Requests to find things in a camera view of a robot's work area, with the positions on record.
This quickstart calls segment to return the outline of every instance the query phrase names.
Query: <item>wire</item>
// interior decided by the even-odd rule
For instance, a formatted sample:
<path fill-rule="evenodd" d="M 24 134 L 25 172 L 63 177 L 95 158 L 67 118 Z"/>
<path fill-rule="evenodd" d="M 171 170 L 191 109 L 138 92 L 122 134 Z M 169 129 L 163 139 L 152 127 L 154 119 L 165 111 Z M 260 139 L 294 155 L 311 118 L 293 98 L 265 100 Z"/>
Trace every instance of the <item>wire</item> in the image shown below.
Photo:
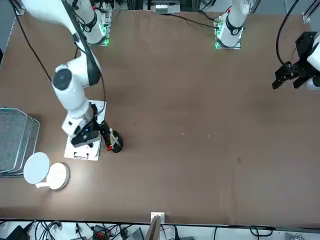
<path fill-rule="evenodd" d="M 83 25 L 83 26 L 81 26 L 81 27 L 82 27 L 82 32 L 89 33 L 89 31 L 86 30 L 86 25 L 87 25 L 87 24 L 86 24 L 85 20 L 76 13 L 76 11 L 73 9 L 72 6 L 70 6 L 70 8 L 72 9 L 72 13 L 76 16 L 76 18 L 78 18 L 78 19 L 77 19 L 78 23 L 80 23 L 81 25 Z"/>
<path fill-rule="evenodd" d="M 32 221 L 32 222 L 28 223 L 28 225 L 24 227 L 24 231 L 25 231 L 26 233 L 28 233 L 29 230 L 30 230 L 30 228 L 32 227 L 32 225 L 33 225 L 35 222 L 36 222 L 36 221 Z"/>
<path fill-rule="evenodd" d="M 203 14 L 207 19 L 214 21 L 214 18 L 209 17 L 204 11 L 199 11 L 199 13 Z"/>
<path fill-rule="evenodd" d="M 231 7 L 232 7 L 232 5 L 225 10 L 225 13 L 226 13 Z"/>
<path fill-rule="evenodd" d="M 195 20 L 191 20 L 191 19 L 186 18 L 184 16 L 178 16 L 178 15 L 173 15 L 173 14 L 170 15 L 170 16 L 177 17 L 177 18 L 180 18 L 180 19 L 184 19 L 184 20 L 187 20 L 187 21 L 189 21 L 191 23 L 195 23 L 195 24 L 198 24 L 198 25 L 201 25 L 201 26 L 204 26 L 204 27 L 213 28 L 213 29 L 217 29 L 217 30 L 219 29 L 217 26 L 212 26 L 212 25 L 208 25 L 208 24 L 205 24 L 205 23 L 201 23 L 201 22 L 195 21 Z"/>
<path fill-rule="evenodd" d="M 257 237 L 257 240 L 259 240 L 259 237 L 270 237 L 274 233 L 274 231 L 272 229 L 270 229 L 270 233 L 260 234 L 258 231 L 258 228 L 256 226 L 250 226 L 250 232 L 252 233 L 253 236 Z"/>
<path fill-rule="evenodd" d="M 38 60 L 39 64 L 41 65 L 43 71 L 45 72 L 46 76 L 48 77 L 48 79 L 49 79 L 50 82 L 51 82 L 51 77 L 49 76 L 49 73 L 47 72 L 45 66 L 44 66 L 43 63 L 41 62 L 40 58 L 38 57 L 37 53 L 35 52 L 35 50 L 34 50 L 33 47 L 31 46 L 31 44 L 30 44 L 30 42 L 29 42 L 29 40 L 28 40 L 28 38 L 27 38 L 27 35 L 26 35 L 26 33 L 25 33 L 25 30 L 24 30 L 24 28 L 22 27 L 22 24 L 21 24 L 21 22 L 20 22 L 20 19 L 19 19 L 18 15 L 17 15 L 17 13 L 16 13 L 16 11 L 15 11 L 14 3 L 12 2 L 12 0 L 8 0 L 8 1 L 10 2 L 11 6 L 12 6 L 14 15 L 15 15 L 15 17 L 16 17 L 16 20 L 17 20 L 19 26 L 20 26 L 20 29 L 21 29 L 21 31 L 22 31 L 22 34 L 23 34 L 23 36 L 24 36 L 24 38 L 25 38 L 26 43 L 28 44 L 29 48 L 30 48 L 31 51 L 33 52 L 34 56 L 36 57 L 36 59 Z"/>
<path fill-rule="evenodd" d="M 34 229 L 34 239 L 35 239 L 35 240 L 38 240 L 38 239 L 37 239 L 37 230 L 38 230 L 39 224 L 40 224 L 40 221 L 38 222 L 38 224 L 36 225 L 36 227 L 35 227 L 35 229 Z"/>
<path fill-rule="evenodd" d="M 41 225 L 44 227 L 44 230 L 43 230 L 43 232 L 41 233 L 39 240 L 41 240 L 41 238 L 44 240 L 46 234 L 48 235 L 48 232 L 50 232 L 50 228 L 54 225 L 54 223 L 51 222 L 49 225 L 47 225 L 47 224 L 45 223 L 46 226 L 43 225 L 43 222 L 42 222 L 42 221 L 41 221 L 40 223 L 41 223 Z"/>
<path fill-rule="evenodd" d="M 51 232 L 50 232 L 51 228 L 53 228 L 55 224 L 52 223 L 51 226 L 47 226 L 47 223 L 46 223 L 46 222 L 44 222 L 44 224 L 45 224 L 45 226 L 48 228 L 45 238 L 48 239 L 48 234 L 49 234 L 50 237 L 51 237 L 51 240 L 56 240 L 56 239 L 52 236 L 52 234 L 51 234 Z"/>
<path fill-rule="evenodd" d="M 218 229 L 218 227 L 216 227 L 214 229 L 213 240 L 216 240 L 217 229 Z"/>
<path fill-rule="evenodd" d="M 213 5 L 215 5 L 216 1 L 217 1 L 217 0 L 213 0 L 213 1 L 212 1 L 211 7 L 213 7 Z M 200 12 L 203 11 L 210 3 L 211 3 L 211 0 L 208 1 L 208 3 L 200 10 Z"/>
<path fill-rule="evenodd" d="M 77 57 L 77 54 L 78 54 L 78 48 L 76 47 L 73 59 L 75 59 Z"/>
<path fill-rule="evenodd" d="M 180 240 L 178 229 L 177 229 L 176 225 L 173 225 L 173 227 L 174 227 L 174 240 Z"/>
<path fill-rule="evenodd" d="M 76 234 L 79 234 L 80 238 L 83 240 L 84 238 L 82 237 L 80 231 L 81 231 L 81 229 L 80 229 L 80 227 L 79 227 L 79 223 L 76 221 L 76 222 L 75 222 L 75 233 L 76 233 Z"/>
<path fill-rule="evenodd" d="M 300 0 L 295 0 L 295 2 L 292 4 L 290 10 L 289 10 L 288 13 L 286 14 L 285 18 L 283 19 L 283 22 L 282 22 L 281 25 L 280 25 L 278 34 L 277 34 L 277 36 L 276 36 L 276 41 L 275 41 L 275 51 L 276 51 L 276 56 L 277 56 L 279 62 L 280 62 L 283 66 L 285 66 L 290 72 L 296 73 L 296 74 L 301 74 L 301 73 L 304 73 L 304 72 L 303 72 L 303 71 L 295 70 L 295 69 L 289 67 L 287 64 L 284 63 L 284 61 L 281 59 L 280 54 L 279 54 L 279 39 L 280 39 L 281 31 L 282 31 L 282 29 L 284 28 L 284 25 L 286 24 L 287 19 L 289 18 L 291 12 L 294 10 L 295 6 L 297 5 L 297 3 L 298 3 L 299 1 L 300 1 Z"/>
<path fill-rule="evenodd" d="M 164 233 L 164 237 L 165 237 L 165 240 L 167 240 L 167 235 L 166 235 L 166 231 L 165 231 L 165 229 L 164 229 L 164 226 L 161 224 L 161 228 L 162 228 L 162 230 L 163 230 L 163 233 Z"/>
<path fill-rule="evenodd" d="M 92 231 L 95 229 L 95 227 L 94 226 L 90 226 L 88 223 L 84 223 L 85 225 L 87 225 L 88 226 L 88 228 L 90 228 Z"/>
<path fill-rule="evenodd" d="M 127 228 L 130 228 L 133 224 L 130 224 L 129 226 L 124 227 L 122 230 L 126 230 Z M 114 235 L 113 238 L 111 238 L 110 240 L 114 240 L 119 234 L 121 233 L 121 231 L 119 233 L 117 233 L 116 235 Z"/>
<path fill-rule="evenodd" d="M 97 67 L 97 69 L 99 69 L 98 65 L 96 64 L 96 61 L 95 61 L 94 59 L 92 59 L 91 56 L 90 56 L 88 53 L 86 53 L 84 50 L 82 50 L 82 49 L 81 49 L 80 47 L 78 47 L 78 46 L 77 46 L 77 48 L 79 48 L 79 50 L 80 50 L 81 52 L 83 52 L 83 53 L 91 60 L 92 64 L 95 65 L 95 66 Z M 106 102 L 107 102 L 105 81 L 104 81 L 104 77 L 103 77 L 103 74 L 102 74 L 101 71 L 100 71 L 100 73 L 101 73 L 101 81 L 102 81 L 102 90 L 103 90 L 103 98 L 104 98 L 104 101 L 103 101 L 103 108 L 96 113 L 95 117 L 98 116 L 98 115 L 100 115 L 100 114 L 104 111 L 104 109 L 105 109 L 105 107 L 106 107 Z"/>
<path fill-rule="evenodd" d="M 104 223 L 102 223 L 102 226 L 103 226 L 103 228 L 104 228 L 105 237 L 107 238 L 107 229 L 106 229 L 106 226 L 105 226 Z"/>
<path fill-rule="evenodd" d="M 297 47 L 295 47 L 295 49 L 293 50 L 293 53 L 292 53 L 292 55 L 291 55 L 291 57 L 290 57 L 289 62 L 291 62 L 292 58 L 294 57 L 294 54 L 295 54 L 295 51 L 296 51 L 296 50 L 297 50 Z"/>

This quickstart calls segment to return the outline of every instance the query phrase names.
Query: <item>white stand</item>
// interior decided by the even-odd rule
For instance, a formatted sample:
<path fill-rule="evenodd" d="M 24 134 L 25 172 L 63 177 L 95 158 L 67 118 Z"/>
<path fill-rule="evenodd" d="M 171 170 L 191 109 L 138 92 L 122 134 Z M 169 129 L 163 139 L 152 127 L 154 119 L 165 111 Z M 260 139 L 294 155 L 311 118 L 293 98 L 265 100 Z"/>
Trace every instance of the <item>white stand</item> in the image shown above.
<path fill-rule="evenodd" d="M 107 104 L 104 106 L 104 101 L 98 101 L 98 100 L 89 100 L 89 102 L 91 104 L 96 105 L 98 112 L 102 110 L 104 107 L 103 111 L 97 116 L 97 120 L 96 120 L 98 124 L 101 124 L 105 119 Z M 100 145 L 101 145 L 101 137 L 98 141 L 93 142 L 93 147 L 89 147 L 88 145 L 74 147 L 71 144 L 71 140 L 72 138 L 68 136 L 66 140 L 65 150 L 64 150 L 65 158 L 98 161 Z"/>
<path fill-rule="evenodd" d="M 23 168 L 24 179 L 37 188 L 62 189 L 69 181 L 70 170 L 57 162 L 50 166 L 48 156 L 43 152 L 36 152 L 25 162 Z"/>

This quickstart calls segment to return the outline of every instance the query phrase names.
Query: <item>table surface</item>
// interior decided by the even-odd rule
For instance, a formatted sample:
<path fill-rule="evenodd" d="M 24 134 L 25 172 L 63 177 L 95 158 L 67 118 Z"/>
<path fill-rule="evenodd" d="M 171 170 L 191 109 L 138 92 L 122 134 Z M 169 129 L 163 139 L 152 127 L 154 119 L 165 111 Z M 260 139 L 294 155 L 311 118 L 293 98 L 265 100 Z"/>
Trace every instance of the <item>table surface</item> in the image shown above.
<path fill-rule="evenodd" d="M 64 158 L 66 111 L 16 25 L 0 103 L 40 121 L 36 150 L 66 163 L 71 176 L 61 191 L 0 179 L 0 217 L 149 222 L 151 212 L 165 212 L 167 223 L 320 227 L 320 94 L 292 82 L 272 90 L 283 18 L 251 14 L 242 50 L 215 50 L 209 28 L 147 11 L 114 13 L 110 45 L 92 49 L 106 119 L 124 150 L 103 147 L 98 161 Z M 51 74 L 73 58 L 65 27 L 28 14 L 21 20 Z M 307 30 L 300 15 L 289 18 L 284 60 Z M 85 93 L 103 100 L 101 82 Z"/>

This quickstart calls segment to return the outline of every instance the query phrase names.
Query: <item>floor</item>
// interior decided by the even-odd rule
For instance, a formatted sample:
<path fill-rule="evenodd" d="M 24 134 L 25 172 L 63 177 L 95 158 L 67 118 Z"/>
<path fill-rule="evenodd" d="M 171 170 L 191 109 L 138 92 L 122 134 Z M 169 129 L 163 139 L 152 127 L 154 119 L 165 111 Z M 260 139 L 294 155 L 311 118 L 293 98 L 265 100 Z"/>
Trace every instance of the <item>floor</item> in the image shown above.
<path fill-rule="evenodd" d="M 4 224 L 0 225 L 0 238 L 6 238 L 8 235 L 16 228 L 16 226 L 21 225 L 22 227 L 25 227 L 28 223 L 28 221 L 11 221 L 6 222 Z M 35 226 L 34 224 L 30 230 L 29 235 L 30 239 L 35 239 Z M 90 226 L 95 226 L 96 223 L 89 223 Z M 112 226 L 112 224 L 105 224 L 105 227 Z M 122 228 L 125 228 L 127 225 L 123 224 L 121 225 Z M 80 233 L 82 237 L 87 237 L 89 239 L 92 236 L 92 231 L 89 229 L 88 226 L 86 226 L 84 223 L 79 223 L 80 227 Z M 130 226 L 128 230 L 128 236 L 132 234 L 135 230 L 138 228 L 141 228 L 141 231 L 144 236 L 146 236 L 146 233 L 148 231 L 148 225 L 133 225 Z M 54 228 L 51 231 L 52 236 L 56 240 L 73 240 L 76 238 L 79 238 L 79 234 L 75 233 L 76 224 L 74 222 L 63 222 L 61 228 Z M 174 227 L 171 225 L 164 225 L 163 229 L 164 232 L 160 232 L 160 238 L 159 240 L 170 240 L 175 237 L 175 230 Z M 37 230 L 37 239 L 41 236 L 44 228 L 41 226 L 41 224 L 38 227 Z M 177 226 L 178 234 L 180 238 L 183 237 L 194 237 L 195 240 L 213 240 L 214 239 L 214 233 L 215 233 L 215 227 L 214 226 Z M 259 230 L 259 233 L 261 235 L 268 234 L 270 231 L 266 230 Z M 320 234 L 318 233 L 307 233 L 307 232 L 287 232 L 287 231 L 274 231 L 273 234 L 269 237 L 264 237 L 265 240 L 294 240 L 294 238 L 288 238 L 288 236 L 296 236 L 296 235 L 302 235 L 304 240 L 318 240 L 320 239 Z M 256 240 L 257 237 L 252 235 L 249 229 L 235 229 L 235 228 L 218 228 L 215 235 L 216 240 L 231 240 L 231 239 L 238 239 L 238 240 Z M 122 238 L 117 236 L 115 240 L 122 240 Z"/>

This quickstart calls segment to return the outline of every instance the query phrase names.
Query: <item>metal wire rack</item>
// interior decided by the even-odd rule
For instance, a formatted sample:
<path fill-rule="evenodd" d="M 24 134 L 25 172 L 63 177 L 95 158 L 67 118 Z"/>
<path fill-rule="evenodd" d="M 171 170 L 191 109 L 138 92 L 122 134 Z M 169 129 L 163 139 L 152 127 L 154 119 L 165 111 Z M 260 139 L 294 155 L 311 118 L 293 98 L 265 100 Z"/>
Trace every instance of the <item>metal wire rack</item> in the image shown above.
<path fill-rule="evenodd" d="M 0 108 L 0 177 L 23 178 L 35 152 L 40 123 L 17 108 Z"/>

